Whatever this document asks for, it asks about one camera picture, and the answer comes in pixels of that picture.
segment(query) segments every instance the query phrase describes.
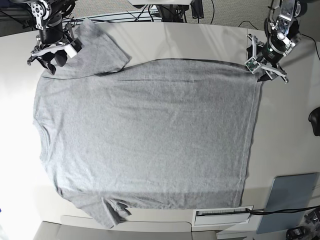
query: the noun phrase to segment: gray t-shirt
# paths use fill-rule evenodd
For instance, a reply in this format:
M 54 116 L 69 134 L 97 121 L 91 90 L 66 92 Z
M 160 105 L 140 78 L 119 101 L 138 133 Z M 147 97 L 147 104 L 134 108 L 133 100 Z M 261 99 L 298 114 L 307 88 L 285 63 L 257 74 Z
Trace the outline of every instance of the gray t-shirt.
M 128 56 L 85 20 L 83 43 L 34 101 L 41 161 L 57 192 L 111 228 L 126 208 L 238 207 L 261 83 L 242 67 Z

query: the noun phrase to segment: white surface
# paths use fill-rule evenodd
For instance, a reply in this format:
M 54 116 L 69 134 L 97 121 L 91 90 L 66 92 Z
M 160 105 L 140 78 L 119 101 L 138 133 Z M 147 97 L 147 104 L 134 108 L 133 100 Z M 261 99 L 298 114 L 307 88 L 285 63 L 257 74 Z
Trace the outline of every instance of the white surface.
M 246 60 L 248 31 L 243 28 L 137 22 L 101 26 L 132 56 L 130 66 L 163 58 L 238 64 Z M 41 221 L 60 223 L 62 215 L 89 217 L 59 197 L 39 161 L 41 144 L 32 122 L 36 85 L 43 69 L 36 62 L 26 63 L 37 34 L 0 38 L 0 225 L 10 240 L 32 239 Z M 320 170 L 320 138 L 313 135 L 308 122 L 309 113 L 320 106 L 318 61 L 313 43 L 304 40 L 283 66 L 290 83 L 277 79 L 263 86 L 244 206 L 264 207 L 275 176 Z M 316 188 L 311 205 L 319 204 L 319 191 Z M 192 210 L 130 211 L 130 221 L 191 222 L 193 216 Z
M 217 240 L 215 231 L 192 232 L 192 240 Z
M 220 232 L 218 233 L 218 235 L 255 232 L 260 223 L 260 219 L 261 219 L 261 216 L 251 216 L 249 219 L 249 223 L 247 224 L 236 224 L 225 229 L 221 227 L 219 229 Z
M 43 221 L 33 240 L 57 240 L 57 234 L 59 233 L 60 227 L 60 224 Z
M 191 232 L 111 231 L 61 225 L 59 240 L 192 240 Z
M 276 231 L 264 234 L 256 234 L 255 231 L 242 232 L 242 233 L 229 233 L 229 234 L 218 234 L 217 239 L 226 239 L 232 240 L 235 238 L 245 237 L 244 240 L 285 240 L 286 239 L 286 230 L 285 231 Z
M 3 230 L 2 226 L 0 225 L 0 239 L 1 240 L 9 240 L 7 234 Z
M 103 226 L 92 218 L 77 216 L 61 216 L 61 224 L 90 229 L 105 230 Z M 146 233 L 187 233 L 191 232 L 189 222 L 149 222 L 124 221 L 111 228 L 112 231 L 146 232 Z

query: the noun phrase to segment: white vent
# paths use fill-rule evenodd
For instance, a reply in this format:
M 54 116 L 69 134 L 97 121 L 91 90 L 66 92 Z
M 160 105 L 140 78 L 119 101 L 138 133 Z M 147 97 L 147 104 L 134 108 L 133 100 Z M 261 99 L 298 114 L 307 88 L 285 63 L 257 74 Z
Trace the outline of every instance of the white vent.
M 236 208 L 198 209 L 193 211 L 192 227 L 217 227 L 225 225 L 246 224 L 254 206 Z

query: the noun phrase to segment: electrical wire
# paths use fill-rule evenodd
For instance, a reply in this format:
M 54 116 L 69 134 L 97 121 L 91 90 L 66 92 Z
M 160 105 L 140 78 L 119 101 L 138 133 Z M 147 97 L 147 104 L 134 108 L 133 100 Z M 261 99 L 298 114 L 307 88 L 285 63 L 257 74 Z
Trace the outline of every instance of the electrical wire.
M 295 213 L 305 212 L 305 211 L 317 209 L 317 208 L 320 208 L 320 205 L 304 207 L 304 208 L 282 209 L 277 211 L 254 211 L 246 208 L 245 211 L 247 213 L 250 213 L 251 215 L 263 216 L 263 215 L 271 215 L 271 214 L 295 214 Z
M 26 27 L 26 25 L 24 25 L 23 22 L 21 22 L 20 20 L 16 19 L 15 17 L 13 17 L 13 16 L 5 13 L 4 11 L 1 11 L 1 10 L 0 10 L 0 13 L 2 13 L 3 15 L 6 15 L 8 18 L 11 18 L 12 20 L 14 20 L 14 21 L 16 21 L 17 23 L 21 24 L 23 28 Z
M 76 21 L 76 24 L 78 22 L 83 22 L 84 20 L 83 19 L 73 19 L 73 18 L 69 18 L 69 17 L 64 17 L 63 19 L 68 19 L 70 20 L 70 22 L 72 21 Z M 109 21 L 109 20 L 101 20 L 101 19 L 94 19 L 94 18 L 89 18 L 91 21 L 95 21 L 97 23 L 114 23 L 114 21 Z
M 148 7 L 148 13 L 149 13 L 149 15 L 150 15 L 151 21 L 154 22 L 155 20 L 154 20 L 154 18 L 153 18 L 152 15 L 151 15 L 150 8 L 151 8 L 151 5 L 149 5 L 149 7 Z
M 242 22 L 239 24 L 238 28 L 239 28 L 243 23 L 250 23 L 250 25 L 251 25 L 252 27 L 254 27 L 256 30 L 258 30 L 258 28 L 256 28 L 256 27 L 255 27 L 250 21 L 248 21 L 248 20 L 242 21 Z
M 214 0 L 211 0 L 211 2 L 212 2 L 212 7 L 213 7 L 213 14 L 212 14 L 212 19 L 211 19 L 211 23 L 210 24 L 213 23 L 214 18 L 215 18 L 215 12 L 216 12 Z
M 305 37 L 310 38 L 310 39 L 312 39 L 312 40 L 313 40 L 314 45 L 315 45 L 316 54 L 318 55 L 318 58 L 319 58 L 319 61 L 320 61 L 320 56 L 319 56 L 318 46 L 317 46 L 317 42 L 316 42 L 316 40 L 314 40 L 312 37 L 310 37 L 310 36 L 308 36 L 308 35 L 305 35 L 305 34 L 302 34 L 302 36 L 305 36 Z
M 32 12 L 31 12 L 31 10 L 29 10 L 29 5 L 27 5 L 26 4 L 26 6 L 24 5 L 24 4 L 20 4 L 19 5 L 22 9 L 24 9 L 24 10 L 26 10 L 29 14 L 30 14 L 30 22 L 31 22 L 31 24 L 30 24 L 30 22 L 28 22 L 28 21 L 26 21 L 27 22 L 27 24 L 28 24 L 28 27 L 29 28 L 31 28 L 31 31 L 33 31 L 34 30 L 34 26 L 36 25 L 36 23 L 35 23 L 35 21 L 34 21 L 34 16 L 33 16 L 33 14 L 32 14 Z
M 130 14 L 132 17 L 134 17 L 135 18 L 135 20 L 137 20 L 137 21 L 139 21 L 139 18 L 137 18 L 135 15 L 133 15 L 132 13 L 130 13 L 130 12 L 128 12 L 128 11 L 126 11 L 128 14 Z
M 140 16 L 144 13 L 144 11 L 145 11 L 145 9 L 146 9 L 147 6 L 148 6 L 148 5 L 145 5 L 145 6 L 144 6 L 144 8 L 142 9 L 142 11 L 141 11 L 140 14 L 138 15 L 137 19 L 139 19 Z

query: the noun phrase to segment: t-shirt sleeve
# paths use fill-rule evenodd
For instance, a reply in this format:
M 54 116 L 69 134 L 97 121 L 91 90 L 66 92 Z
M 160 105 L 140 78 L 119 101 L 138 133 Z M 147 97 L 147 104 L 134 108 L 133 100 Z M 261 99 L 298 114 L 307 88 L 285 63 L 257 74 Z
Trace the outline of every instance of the t-shirt sleeve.
M 58 193 L 68 201 L 72 202 L 78 209 L 83 210 L 106 229 L 125 221 L 125 217 L 130 213 L 126 209 L 121 209 L 114 205 L 111 200 L 96 194 L 87 194 L 76 191 L 63 191 Z
M 63 67 L 55 66 L 52 76 L 48 72 L 43 77 L 54 79 L 78 79 L 97 74 L 116 73 L 130 61 L 110 37 L 90 19 L 86 18 L 75 30 L 74 35 L 82 43 L 82 49 L 69 58 Z

